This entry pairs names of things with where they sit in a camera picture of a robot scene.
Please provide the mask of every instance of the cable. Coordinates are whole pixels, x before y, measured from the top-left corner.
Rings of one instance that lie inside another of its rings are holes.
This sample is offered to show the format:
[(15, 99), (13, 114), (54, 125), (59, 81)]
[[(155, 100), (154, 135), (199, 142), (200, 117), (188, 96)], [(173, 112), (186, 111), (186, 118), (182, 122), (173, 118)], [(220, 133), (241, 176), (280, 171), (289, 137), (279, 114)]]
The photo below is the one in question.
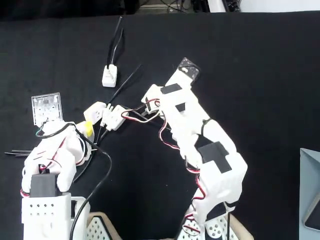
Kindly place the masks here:
[(110, 161), (110, 167), (106, 173), (106, 175), (100, 180), (100, 182), (95, 186), (95, 188), (92, 190), (92, 192), (90, 193), (90, 195), (84, 200), (83, 204), (81, 205), (81, 207), (79, 208), (74, 220), (73, 220), (73, 223), (72, 223), (72, 226), (71, 226), (71, 229), (70, 229), (70, 236), (69, 236), (69, 240), (73, 240), (74, 238), (74, 231), (75, 231), (75, 227), (76, 227), (76, 223), (80, 217), (80, 214), (81, 212), (83, 211), (83, 209), (85, 208), (86, 204), (89, 202), (90, 198), (98, 191), (98, 189), (101, 187), (101, 185), (103, 184), (103, 182), (105, 180), (107, 180), (107, 178), (109, 177), (110, 175), (110, 172), (111, 172), (111, 169), (112, 169), (112, 159), (110, 157), (110, 155), (105, 152), (102, 148), (100, 148), (98, 145), (94, 144), (92, 141), (90, 141), (88, 138), (86, 138), (77, 128), (76, 128), (76, 125), (74, 125), (75, 127), (75, 131), (77, 134), (79, 134), (87, 143), (89, 143), (93, 148), (96, 148), (99, 152), (101, 152), (103, 155), (105, 155), (109, 161)]
[(145, 2), (143, 2), (142, 4), (140, 4), (139, 8), (141, 8), (143, 5), (146, 5), (148, 2), (150, 2), (150, 0), (146, 0)]
[(162, 127), (160, 128), (160, 130), (158, 132), (158, 137), (161, 140), (161, 142), (163, 142), (165, 145), (169, 146), (170, 148), (175, 149), (175, 150), (180, 150), (180, 148), (177, 145), (170, 144), (170, 143), (168, 143), (168, 142), (163, 140), (162, 132), (166, 128), (167, 124), (168, 124), (167, 119), (164, 118), (163, 125), (162, 125)]
[(75, 163), (75, 165), (79, 165), (80, 163), (82, 163), (82, 161), (83, 161), (84, 158), (85, 158), (85, 154), (86, 154), (86, 144), (85, 144), (84, 140), (83, 140), (81, 137), (79, 137), (78, 135), (77, 135), (76, 137), (79, 139), (79, 141), (82, 143), (82, 146), (83, 146), (82, 156), (81, 156), (81, 158), (80, 158), (80, 161), (78, 161), (78, 162)]
[(130, 74), (130, 76), (124, 81), (124, 83), (122, 83), (122, 85), (118, 88), (118, 90), (112, 95), (112, 97), (109, 99), (109, 101), (106, 102), (106, 104), (108, 105), (109, 103), (111, 103), (115, 97), (119, 94), (119, 92), (122, 90), (122, 88), (126, 85), (126, 83), (128, 81), (130, 81), (130, 79), (132, 79), (132, 77), (136, 74), (136, 72), (139, 70), (139, 68), (141, 67), (142, 65), (139, 64), (137, 66), (137, 68)]
[(164, 0), (160, 0), (160, 1), (170, 9), (173, 9), (173, 10), (176, 10), (178, 12), (185, 13), (185, 14), (187, 13), (186, 11), (183, 11), (182, 9), (178, 9), (178, 8), (175, 8), (175, 7), (171, 6), (176, 1), (173, 1), (171, 4), (165, 3)]
[(122, 37), (123, 37), (123, 34), (124, 34), (124, 29), (121, 28), (120, 37), (119, 37), (118, 42), (116, 43), (116, 45), (115, 45), (115, 47), (114, 47), (114, 49), (113, 49), (113, 53), (112, 53), (112, 57), (111, 57), (111, 62), (110, 62), (110, 64), (114, 64), (114, 62), (115, 62), (116, 51), (117, 51), (118, 45), (119, 45), (119, 43), (120, 43), (120, 41), (121, 41), (121, 39), (122, 39)]
[[(123, 107), (124, 109), (127, 109), (127, 110), (131, 109), (130, 107), (127, 107), (127, 106), (124, 106), (124, 105), (121, 105), (121, 107)], [(148, 118), (146, 118), (145, 116), (143, 116), (142, 114), (140, 114), (139, 112), (137, 112), (135, 110), (131, 110), (130, 113), (134, 113), (135, 115), (139, 116), (140, 118), (142, 118), (144, 120), (148, 120)], [(158, 124), (158, 123), (156, 123), (154, 121), (149, 121), (148, 123), (153, 124), (156, 127), (160, 127), (160, 128), (162, 127), (162, 124)]]
[(227, 227), (226, 240), (230, 240), (230, 212), (228, 212), (228, 219), (227, 219), (226, 227)]
[[(101, 135), (100, 139), (97, 140), (97, 145), (99, 145), (101, 143), (101, 141), (104, 139), (104, 137), (106, 136), (108, 130), (105, 130), (104, 133)], [(96, 152), (92, 152), (91, 156), (89, 157), (89, 159), (86, 161), (86, 165), (85, 167), (82, 169), (82, 171), (73, 179), (72, 183), (74, 184), (76, 181), (78, 181), (78, 179), (85, 173), (85, 171), (87, 170), (87, 168), (89, 167), (92, 159), (94, 158)]]
[(121, 21), (122, 21), (122, 16), (119, 17), (119, 20), (118, 20), (118, 22), (116, 24), (116, 27), (115, 27), (115, 30), (114, 30), (114, 33), (113, 33), (113, 37), (112, 37), (110, 45), (109, 45), (109, 52), (108, 52), (108, 56), (107, 56), (107, 60), (106, 60), (106, 65), (107, 65), (108, 69), (109, 69), (109, 64), (110, 64), (110, 60), (111, 60), (111, 52), (112, 52), (112, 49), (114, 47), (115, 39), (116, 39), (116, 36), (117, 36), (118, 29), (119, 29)]

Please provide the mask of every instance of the black cable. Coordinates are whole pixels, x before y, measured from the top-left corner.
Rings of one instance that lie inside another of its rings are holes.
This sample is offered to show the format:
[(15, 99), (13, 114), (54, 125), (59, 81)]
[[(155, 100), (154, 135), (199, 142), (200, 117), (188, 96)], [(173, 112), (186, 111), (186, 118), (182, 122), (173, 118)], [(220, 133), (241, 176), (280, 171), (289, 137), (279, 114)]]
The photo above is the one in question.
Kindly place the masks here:
[(98, 135), (96, 136), (96, 143), (98, 143), (98, 140), (99, 140), (99, 136), (100, 136), (100, 133), (101, 133), (101, 129), (102, 129), (102, 126), (100, 126), (99, 128), (99, 131), (98, 131)]
[(128, 81), (130, 81), (130, 79), (135, 75), (135, 73), (139, 70), (139, 68), (142, 65), (139, 64), (138, 67), (130, 74), (130, 76), (124, 81), (124, 83), (122, 83), (122, 85), (118, 88), (118, 90), (112, 95), (112, 97), (109, 99), (109, 101), (106, 102), (106, 104), (108, 105), (109, 103), (111, 103), (115, 97), (119, 94), (119, 92), (121, 91), (121, 89), (126, 85), (126, 83)]
[(110, 62), (110, 64), (114, 64), (114, 62), (115, 62), (116, 51), (117, 51), (118, 45), (119, 45), (120, 42), (121, 42), (121, 39), (122, 39), (123, 35), (124, 35), (124, 29), (122, 28), (122, 29), (121, 29), (121, 33), (120, 33), (120, 36), (119, 36), (119, 39), (118, 39), (118, 41), (117, 41), (117, 43), (116, 43), (116, 45), (115, 45), (115, 47), (114, 47), (114, 49), (113, 49), (113, 53), (112, 53), (112, 57), (111, 57), (111, 62)]
[(170, 8), (170, 9), (173, 9), (173, 10), (176, 10), (176, 11), (178, 11), (178, 12), (185, 13), (185, 14), (187, 13), (186, 11), (183, 11), (183, 10), (181, 10), (181, 9), (175, 8), (175, 7), (171, 6), (170, 4), (165, 3), (164, 0), (160, 0), (160, 1), (161, 1), (164, 5), (166, 5), (168, 8)]
[[(130, 107), (127, 107), (127, 106), (124, 106), (124, 105), (121, 105), (121, 107), (123, 107), (124, 109), (127, 109), (127, 110), (130, 110), (131, 108)], [(131, 110), (130, 111), (130, 113), (134, 113), (135, 115), (137, 115), (137, 116), (139, 116), (140, 118), (142, 118), (143, 120), (149, 120), (148, 118), (146, 118), (145, 116), (143, 116), (142, 114), (140, 114), (139, 112), (137, 112), (136, 110)], [(154, 121), (148, 121), (148, 123), (149, 124), (153, 124), (153, 125), (155, 125), (156, 127), (159, 127), (159, 128), (161, 128), (162, 127), (162, 123), (160, 124), (158, 124), (158, 123), (156, 123), (156, 122), (154, 122)], [(171, 128), (170, 127), (166, 127), (165, 128), (166, 130), (169, 130), (169, 131), (171, 131)]]
[(226, 227), (227, 227), (226, 240), (230, 240), (230, 212), (228, 212), (228, 219), (227, 219)]
[(86, 204), (89, 202), (90, 198), (98, 191), (98, 189), (101, 187), (101, 185), (103, 184), (103, 182), (105, 180), (107, 180), (107, 178), (109, 177), (109, 174), (111, 172), (111, 169), (112, 169), (112, 159), (111, 157), (109, 156), (108, 153), (106, 153), (105, 151), (100, 151), (102, 154), (106, 155), (108, 158), (109, 158), (109, 161), (110, 161), (110, 167), (109, 167), (109, 170), (108, 172), (106, 173), (106, 175), (101, 179), (101, 181), (95, 186), (95, 188), (92, 190), (92, 192), (90, 193), (90, 195), (86, 198), (86, 200), (84, 200), (83, 204), (81, 205), (81, 207), (79, 208), (74, 220), (73, 220), (73, 223), (72, 223), (72, 226), (71, 226), (71, 229), (70, 229), (70, 236), (69, 236), (69, 240), (73, 240), (74, 239), (74, 231), (75, 231), (75, 227), (76, 227), (76, 223), (79, 219), (79, 216), (81, 214), (81, 212), (83, 211), (83, 209), (85, 208)]
[(110, 45), (109, 45), (108, 57), (106, 59), (106, 66), (107, 66), (108, 69), (109, 69), (109, 64), (110, 64), (110, 60), (111, 60), (112, 49), (114, 47), (115, 39), (116, 39), (116, 36), (117, 36), (118, 29), (119, 29), (121, 21), (122, 21), (122, 16), (119, 17), (118, 23), (116, 24), (116, 27), (115, 27), (115, 30), (114, 30), (114, 33), (113, 33), (113, 37), (112, 37)]
[(146, 0), (144, 3), (140, 4), (139, 8), (142, 7), (143, 5), (146, 5), (150, 0)]

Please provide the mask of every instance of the red wire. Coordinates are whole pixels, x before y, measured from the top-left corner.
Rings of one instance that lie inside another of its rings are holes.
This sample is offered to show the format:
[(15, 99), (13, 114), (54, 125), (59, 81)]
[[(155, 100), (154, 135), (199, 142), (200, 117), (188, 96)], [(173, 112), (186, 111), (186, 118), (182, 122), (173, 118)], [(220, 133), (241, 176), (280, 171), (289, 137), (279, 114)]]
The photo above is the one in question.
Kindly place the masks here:
[(187, 229), (191, 229), (192, 231), (195, 231), (197, 233), (200, 233), (200, 231), (192, 226), (188, 226), (188, 225), (183, 225), (184, 228), (187, 228)]
[(195, 177), (195, 183), (196, 183), (196, 185), (198, 186), (198, 188), (200, 189), (200, 192), (202, 193), (203, 196), (194, 196), (191, 201), (193, 201), (193, 200), (203, 200), (203, 199), (205, 199), (206, 193), (205, 193), (205, 191), (203, 190), (203, 188), (201, 187), (201, 185), (200, 185), (200, 183), (199, 183), (199, 175), (197, 175), (197, 176)]

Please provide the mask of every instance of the black table surface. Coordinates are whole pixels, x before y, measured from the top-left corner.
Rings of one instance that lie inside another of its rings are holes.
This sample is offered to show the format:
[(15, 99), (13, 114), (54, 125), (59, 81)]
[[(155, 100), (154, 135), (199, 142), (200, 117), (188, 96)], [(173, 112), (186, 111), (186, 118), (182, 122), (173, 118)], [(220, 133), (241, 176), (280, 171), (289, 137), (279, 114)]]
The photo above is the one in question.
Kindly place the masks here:
[[(0, 151), (32, 149), (31, 96), (60, 92), (65, 121), (106, 101), (101, 84), (118, 17), (0, 23)], [(201, 67), (192, 89), (248, 165), (233, 213), (255, 239), (298, 239), (299, 149), (320, 149), (320, 12), (133, 15), (123, 19), (119, 86), (140, 76), (115, 104), (135, 107), (151, 84), (163, 85), (183, 57)], [(90, 201), (124, 239), (174, 237), (196, 190), (177, 151), (152, 125), (125, 122), (106, 136), (110, 178)], [(1, 239), (23, 237), (23, 159), (0, 161)], [(108, 169), (97, 156), (71, 188), (87, 197)]]

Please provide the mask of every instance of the connector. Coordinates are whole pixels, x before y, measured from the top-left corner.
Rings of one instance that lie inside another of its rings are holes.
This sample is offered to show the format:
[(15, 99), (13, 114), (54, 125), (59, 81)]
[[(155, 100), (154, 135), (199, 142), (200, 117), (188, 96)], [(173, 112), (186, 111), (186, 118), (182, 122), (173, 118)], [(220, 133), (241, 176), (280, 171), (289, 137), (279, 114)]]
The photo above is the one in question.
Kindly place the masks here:
[(103, 70), (102, 86), (114, 88), (117, 83), (118, 68), (113, 64), (106, 65)]
[(114, 107), (111, 106), (111, 104), (109, 103), (108, 106), (106, 106), (106, 108), (102, 110), (102, 120), (100, 122), (101, 127), (104, 127), (106, 125), (108, 117), (111, 114), (113, 109)]
[(107, 104), (101, 101), (97, 101), (92, 104), (87, 110), (84, 111), (83, 115), (86, 121), (92, 122), (95, 125), (101, 118), (103, 114), (103, 109), (107, 107)]
[(108, 131), (116, 131), (125, 121), (125, 118), (123, 118), (121, 116), (121, 114), (125, 111), (126, 109), (123, 108), (120, 105), (117, 105), (113, 111), (111, 112), (111, 114), (109, 115), (109, 117), (106, 120), (106, 129)]

